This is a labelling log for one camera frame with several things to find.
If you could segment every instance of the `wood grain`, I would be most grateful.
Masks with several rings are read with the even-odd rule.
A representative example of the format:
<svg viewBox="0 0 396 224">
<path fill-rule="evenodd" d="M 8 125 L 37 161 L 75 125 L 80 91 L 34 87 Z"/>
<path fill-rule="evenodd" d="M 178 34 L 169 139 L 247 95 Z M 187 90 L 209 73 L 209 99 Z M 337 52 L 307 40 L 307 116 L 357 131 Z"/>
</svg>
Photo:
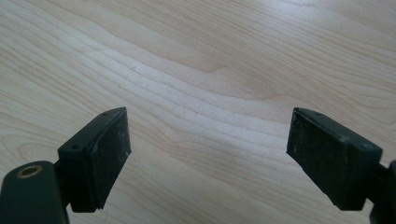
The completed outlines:
<svg viewBox="0 0 396 224">
<path fill-rule="evenodd" d="M 72 223 L 368 223 L 287 156 L 295 106 L 396 159 L 392 0 L 0 1 L 0 177 L 125 105 L 133 153 Z"/>
</svg>

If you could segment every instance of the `wooden surface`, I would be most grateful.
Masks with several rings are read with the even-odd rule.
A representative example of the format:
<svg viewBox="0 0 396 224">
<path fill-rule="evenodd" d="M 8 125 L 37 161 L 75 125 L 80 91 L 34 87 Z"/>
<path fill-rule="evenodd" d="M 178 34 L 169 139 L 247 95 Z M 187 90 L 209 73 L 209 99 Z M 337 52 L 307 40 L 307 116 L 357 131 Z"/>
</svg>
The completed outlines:
<svg viewBox="0 0 396 224">
<path fill-rule="evenodd" d="M 1 179 L 123 105 L 133 153 L 72 223 L 368 223 L 285 152 L 300 106 L 396 159 L 395 1 L 0 1 Z"/>
</svg>

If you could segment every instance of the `black clamp arm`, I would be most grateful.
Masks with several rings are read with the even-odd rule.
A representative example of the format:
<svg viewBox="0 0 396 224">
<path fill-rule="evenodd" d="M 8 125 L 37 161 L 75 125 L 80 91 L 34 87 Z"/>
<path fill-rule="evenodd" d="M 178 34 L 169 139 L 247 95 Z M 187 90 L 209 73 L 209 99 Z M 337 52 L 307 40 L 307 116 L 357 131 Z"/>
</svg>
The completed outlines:
<svg viewBox="0 0 396 224">
<path fill-rule="evenodd" d="M 372 223 L 396 223 L 396 161 L 379 163 L 382 149 L 315 111 L 294 108 L 287 153 L 343 211 L 375 206 Z"/>
<path fill-rule="evenodd" d="M 103 208 L 131 153 L 125 107 L 100 114 L 59 149 L 59 160 L 9 172 L 0 194 L 0 223 L 68 223 L 65 211 Z"/>
</svg>

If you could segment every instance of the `screw hole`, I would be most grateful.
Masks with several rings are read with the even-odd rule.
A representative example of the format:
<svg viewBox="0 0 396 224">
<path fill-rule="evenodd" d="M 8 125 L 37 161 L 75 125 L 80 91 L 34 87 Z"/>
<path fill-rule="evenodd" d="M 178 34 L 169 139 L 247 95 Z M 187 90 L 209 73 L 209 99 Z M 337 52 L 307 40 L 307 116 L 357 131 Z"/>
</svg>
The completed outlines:
<svg viewBox="0 0 396 224">
<path fill-rule="evenodd" d="M 43 167 L 41 167 L 40 165 L 28 166 L 28 167 L 21 169 L 17 173 L 17 178 L 20 178 L 20 179 L 28 178 L 30 176 L 37 175 L 42 170 L 43 170 Z"/>
</svg>

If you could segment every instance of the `clamp jaw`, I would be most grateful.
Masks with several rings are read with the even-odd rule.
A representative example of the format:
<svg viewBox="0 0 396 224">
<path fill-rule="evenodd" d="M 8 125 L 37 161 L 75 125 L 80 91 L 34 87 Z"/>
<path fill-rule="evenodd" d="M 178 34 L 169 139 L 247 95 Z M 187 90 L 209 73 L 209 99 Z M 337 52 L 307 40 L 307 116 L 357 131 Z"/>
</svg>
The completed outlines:
<svg viewBox="0 0 396 224">
<path fill-rule="evenodd" d="M 396 223 L 396 161 L 379 163 L 382 149 L 318 113 L 294 108 L 287 153 L 343 211 L 375 206 L 372 223 Z"/>
<path fill-rule="evenodd" d="M 59 149 L 59 160 L 9 172 L 0 194 L 1 223 L 68 223 L 65 211 L 102 209 L 131 153 L 125 107 L 100 114 Z"/>
</svg>

